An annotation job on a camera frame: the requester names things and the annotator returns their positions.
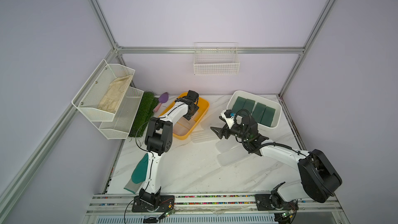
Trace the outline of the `beige cloth in shelf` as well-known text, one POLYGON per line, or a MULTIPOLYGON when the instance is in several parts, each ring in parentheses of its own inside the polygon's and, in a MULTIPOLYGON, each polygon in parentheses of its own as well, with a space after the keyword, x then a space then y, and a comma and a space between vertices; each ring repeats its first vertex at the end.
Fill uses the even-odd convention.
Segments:
POLYGON ((97 108, 99 110, 115 114, 132 78, 133 75, 127 75, 114 79, 110 83, 105 95, 100 100, 97 108))

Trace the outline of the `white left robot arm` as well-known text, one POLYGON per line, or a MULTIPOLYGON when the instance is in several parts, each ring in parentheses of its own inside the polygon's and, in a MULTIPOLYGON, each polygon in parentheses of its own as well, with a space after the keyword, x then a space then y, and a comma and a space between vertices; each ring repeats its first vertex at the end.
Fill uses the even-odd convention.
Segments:
POLYGON ((174 101, 170 110, 159 117, 150 119, 145 145, 147 151, 146 179, 142 188, 134 197, 132 212, 154 212, 161 205, 161 160, 162 155, 168 152, 173 142, 173 127, 181 119, 190 120, 199 110, 199 94, 189 90, 187 95, 174 101))

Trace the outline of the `white plastic storage box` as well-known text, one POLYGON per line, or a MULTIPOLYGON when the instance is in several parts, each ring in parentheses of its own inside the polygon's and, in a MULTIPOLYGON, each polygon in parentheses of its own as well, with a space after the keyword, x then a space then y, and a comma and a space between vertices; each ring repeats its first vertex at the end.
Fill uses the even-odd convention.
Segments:
POLYGON ((251 113, 262 130, 273 131, 278 125, 282 114, 282 106, 272 100, 245 91, 235 91, 227 110, 237 113, 245 109, 251 113))

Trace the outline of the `green artificial grass roll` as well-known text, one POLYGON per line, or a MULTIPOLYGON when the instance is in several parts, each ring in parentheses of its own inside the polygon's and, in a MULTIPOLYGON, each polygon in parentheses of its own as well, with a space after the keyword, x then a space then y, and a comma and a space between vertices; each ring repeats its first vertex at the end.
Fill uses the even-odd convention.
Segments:
POLYGON ((128 137, 142 137, 149 120, 154 116, 153 110, 159 103, 159 98, 151 91, 145 91, 136 113, 128 137))

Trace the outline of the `yellow plastic storage box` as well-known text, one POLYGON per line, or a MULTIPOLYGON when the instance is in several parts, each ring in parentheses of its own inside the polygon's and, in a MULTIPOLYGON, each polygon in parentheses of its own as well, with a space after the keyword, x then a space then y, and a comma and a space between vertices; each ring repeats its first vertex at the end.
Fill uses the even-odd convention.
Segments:
POLYGON ((196 128, 209 109, 209 102, 195 91, 181 94, 158 117, 160 129, 171 138, 185 140, 196 128))

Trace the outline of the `purple pink toy shovel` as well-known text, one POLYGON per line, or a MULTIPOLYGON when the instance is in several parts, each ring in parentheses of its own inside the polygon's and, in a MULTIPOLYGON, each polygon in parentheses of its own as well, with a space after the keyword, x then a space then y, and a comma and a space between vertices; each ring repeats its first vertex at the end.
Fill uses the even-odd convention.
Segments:
POLYGON ((169 100, 169 93, 165 92, 163 94, 160 95, 160 97, 158 98, 158 104, 157 106, 153 109, 153 112, 156 113, 159 108, 162 106, 163 103, 166 103, 169 100))

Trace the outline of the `clear pencil case front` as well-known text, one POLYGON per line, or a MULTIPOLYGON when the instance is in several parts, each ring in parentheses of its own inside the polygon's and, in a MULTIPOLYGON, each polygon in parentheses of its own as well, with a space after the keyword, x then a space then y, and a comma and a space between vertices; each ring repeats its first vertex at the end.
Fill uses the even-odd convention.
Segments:
POLYGON ((173 134, 185 136, 195 124, 196 122, 193 119, 187 120, 185 118, 181 118, 173 125, 173 134))

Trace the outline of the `green rubber glove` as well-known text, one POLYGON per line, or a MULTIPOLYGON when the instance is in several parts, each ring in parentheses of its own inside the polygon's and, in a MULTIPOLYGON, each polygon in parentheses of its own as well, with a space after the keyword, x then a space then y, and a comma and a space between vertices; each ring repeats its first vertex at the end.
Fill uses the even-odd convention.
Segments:
POLYGON ((147 170, 148 170, 148 154, 146 153, 140 162, 137 164, 136 168, 134 169, 131 178, 127 182, 124 187, 124 190, 131 192, 132 194, 138 193, 139 189, 141 188, 142 184, 146 180, 147 170))

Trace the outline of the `clear ribbed pencil case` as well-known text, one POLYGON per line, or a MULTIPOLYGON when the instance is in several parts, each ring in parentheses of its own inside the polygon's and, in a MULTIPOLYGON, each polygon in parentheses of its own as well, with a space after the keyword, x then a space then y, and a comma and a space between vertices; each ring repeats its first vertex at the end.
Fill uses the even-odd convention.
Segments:
POLYGON ((233 149, 217 156, 217 161, 222 167, 227 167, 246 159, 249 153, 245 150, 233 149))
POLYGON ((191 141, 195 144, 219 140, 212 130, 194 131, 191 133, 191 141))
POLYGON ((220 140, 217 144, 216 144, 216 149, 220 152, 220 153, 225 153, 235 147, 238 147, 240 145, 239 142, 237 142, 236 140, 220 140))

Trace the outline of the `white mesh wall shelf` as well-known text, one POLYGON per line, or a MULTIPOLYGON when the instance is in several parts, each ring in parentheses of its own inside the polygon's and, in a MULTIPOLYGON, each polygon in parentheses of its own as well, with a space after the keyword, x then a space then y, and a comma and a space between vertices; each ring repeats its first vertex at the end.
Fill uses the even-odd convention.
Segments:
POLYGON ((72 105, 108 140, 126 139, 144 92, 132 86, 135 70, 102 60, 72 105))

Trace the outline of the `green pencil case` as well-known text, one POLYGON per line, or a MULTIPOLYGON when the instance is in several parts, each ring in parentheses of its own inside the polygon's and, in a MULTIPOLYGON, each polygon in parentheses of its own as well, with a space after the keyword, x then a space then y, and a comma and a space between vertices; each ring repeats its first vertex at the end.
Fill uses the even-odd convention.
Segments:
POLYGON ((255 103, 256 102, 254 100, 246 99, 243 105, 243 109, 245 109, 246 111, 249 112, 249 114, 251 114, 254 109, 255 103))
POLYGON ((261 124, 266 127, 271 127, 274 119, 276 110, 272 107, 267 106, 261 118, 261 124))
POLYGON ((267 106, 262 103, 257 103, 255 105, 252 116, 257 123, 261 123, 266 108, 267 106))
POLYGON ((245 98, 238 96, 232 107, 232 112, 236 114, 239 110, 243 109, 245 102, 245 98))

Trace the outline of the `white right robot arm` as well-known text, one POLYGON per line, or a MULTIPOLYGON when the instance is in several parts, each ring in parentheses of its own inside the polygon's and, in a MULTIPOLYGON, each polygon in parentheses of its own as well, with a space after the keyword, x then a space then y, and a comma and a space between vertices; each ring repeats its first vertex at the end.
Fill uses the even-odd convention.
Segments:
POLYGON ((211 130, 219 139, 235 137, 247 154, 277 160, 296 170, 300 176, 296 181, 283 181, 275 186, 265 200, 265 209, 282 210, 294 200, 305 198, 324 203, 342 185, 342 178, 321 150, 298 150, 273 142, 259 133, 253 116, 246 115, 240 121, 236 117, 231 111, 224 111, 219 118, 225 125, 211 127, 211 130))

